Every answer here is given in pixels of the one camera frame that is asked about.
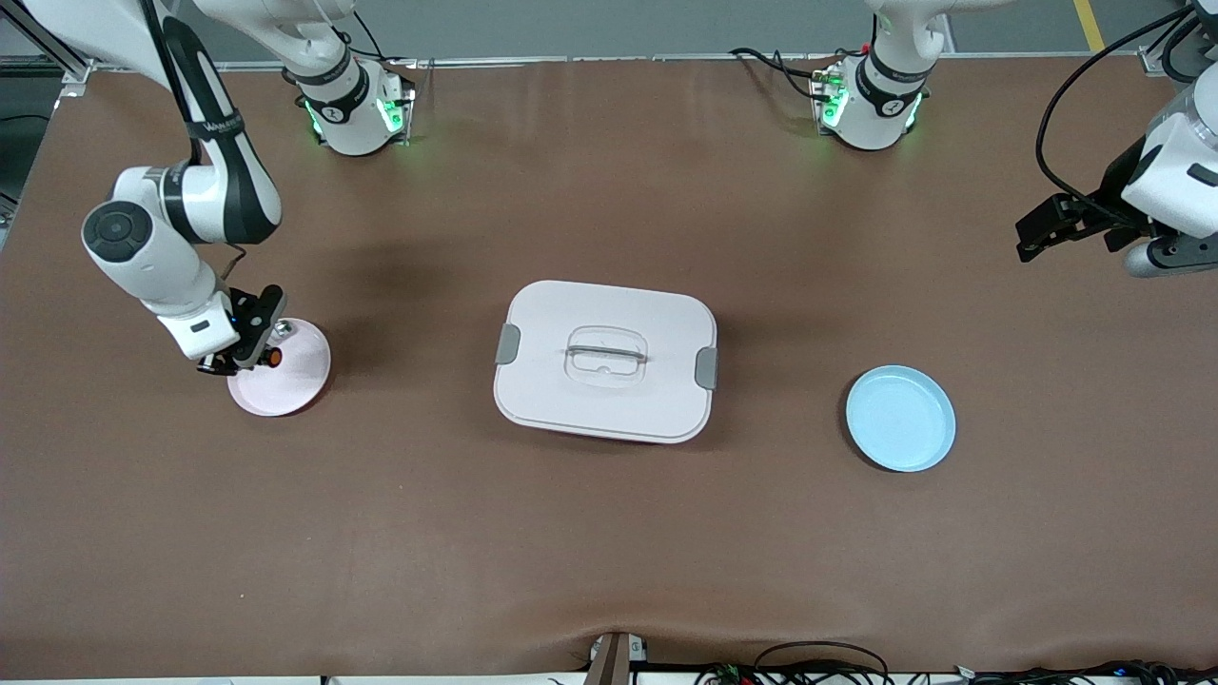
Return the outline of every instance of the black strap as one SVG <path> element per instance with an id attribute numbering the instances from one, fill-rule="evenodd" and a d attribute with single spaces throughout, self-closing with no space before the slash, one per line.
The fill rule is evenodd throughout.
<path id="1" fill-rule="evenodd" d="M 904 95 L 894 95 L 885 90 L 881 90 L 878 85 L 872 83 L 871 78 L 867 76 L 866 62 L 859 65 L 855 69 L 855 82 L 859 85 L 859 95 L 862 95 L 864 100 L 872 104 L 876 107 L 876 115 L 890 119 L 893 117 L 901 116 L 910 105 L 917 100 L 921 89 L 915 89 Z"/>
<path id="2" fill-rule="evenodd" d="M 290 72 L 286 68 L 284 71 L 292 74 L 292 80 L 295 80 L 297 85 L 325 85 L 328 83 L 334 83 L 339 80 L 342 73 L 347 71 L 347 65 L 350 63 L 351 63 L 351 48 L 345 46 L 342 49 L 342 59 L 339 60 L 339 63 L 330 67 L 330 71 L 325 73 L 317 76 L 301 76 L 298 73 Z"/>
<path id="3" fill-rule="evenodd" d="M 313 112 L 325 119 L 329 123 L 347 123 L 351 121 L 351 112 L 356 111 L 359 105 L 364 104 L 368 99 L 368 91 L 371 88 L 371 79 L 368 77 L 368 72 L 363 67 L 359 67 L 359 82 L 356 87 L 337 100 L 330 100 L 329 102 L 324 100 L 314 100 L 312 98 L 306 98 L 309 107 Z"/>
<path id="4" fill-rule="evenodd" d="M 161 197 L 164 200 L 164 213 L 169 219 L 169 225 L 185 238 L 186 243 L 201 245 L 206 241 L 190 225 L 190 218 L 186 217 L 186 204 L 181 200 L 181 177 L 186 173 L 188 165 L 189 160 L 183 160 L 167 169 L 161 169 Z"/>
<path id="5" fill-rule="evenodd" d="M 879 59 L 879 55 L 877 55 L 875 50 L 868 52 L 867 57 L 871 60 L 871 65 L 876 67 L 876 71 L 879 72 L 879 76 L 887 79 L 895 80 L 896 83 L 917 83 L 920 80 L 926 80 L 926 77 L 931 76 L 931 72 L 934 71 L 934 65 L 931 65 L 931 68 L 926 69 L 924 72 L 917 72 L 917 73 L 899 72 L 893 67 L 885 65 L 883 60 Z"/>
<path id="6" fill-rule="evenodd" d="M 186 133 L 195 140 L 216 140 L 217 138 L 236 138 L 245 133 L 245 118 L 240 110 L 220 121 L 186 122 Z"/>

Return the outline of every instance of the pink plate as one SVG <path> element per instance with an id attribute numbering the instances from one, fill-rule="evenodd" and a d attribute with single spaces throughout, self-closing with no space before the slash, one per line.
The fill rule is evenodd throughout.
<path id="1" fill-rule="evenodd" d="M 284 352 L 278 367 L 266 366 L 229 377 L 229 394 L 242 410 L 257 416 L 285 416 L 317 397 L 330 375 L 330 344 L 312 323 L 290 322 L 296 332 L 276 346 Z"/>

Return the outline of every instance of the gray latch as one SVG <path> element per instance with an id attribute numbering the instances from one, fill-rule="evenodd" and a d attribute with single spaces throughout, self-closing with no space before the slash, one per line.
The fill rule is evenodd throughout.
<path id="1" fill-rule="evenodd" d="M 495 363 L 503 366 L 516 361 L 520 351 L 520 329 L 510 323 L 503 324 L 499 332 L 499 349 L 495 352 Z"/>
<path id="2" fill-rule="evenodd" d="M 693 363 L 693 382 L 699 388 L 714 390 L 719 383 L 719 349 L 703 347 Z"/>

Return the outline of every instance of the metal frame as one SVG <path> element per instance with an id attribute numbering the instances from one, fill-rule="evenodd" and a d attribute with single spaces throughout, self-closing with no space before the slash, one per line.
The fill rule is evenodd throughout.
<path id="1" fill-rule="evenodd" d="M 18 0 L 0 0 L 0 13 L 73 80 L 83 83 L 89 77 L 89 62 L 34 21 Z"/>

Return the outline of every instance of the plate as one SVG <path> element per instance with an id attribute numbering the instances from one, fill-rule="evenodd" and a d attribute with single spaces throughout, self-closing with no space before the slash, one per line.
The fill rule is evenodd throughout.
<path id="1" fill-rule="evenodd" d="M 330 375 L 330 344 L 319 328 L 287 318 L 296 328 L 276 345 L 284 361 L 275 368 L 257 366 L 228 379 L 229 394 L 242 410 L 257 416 L 286 416 L 317 397 Z"/>
<path id="2" fill-rule="evenodd" d="M 929 375 L 885 366 L 862 374 L 845 402 L 855 445 L 877 464 L 904 473 L 943 461 L 956 439 L 956 412 Z"/>

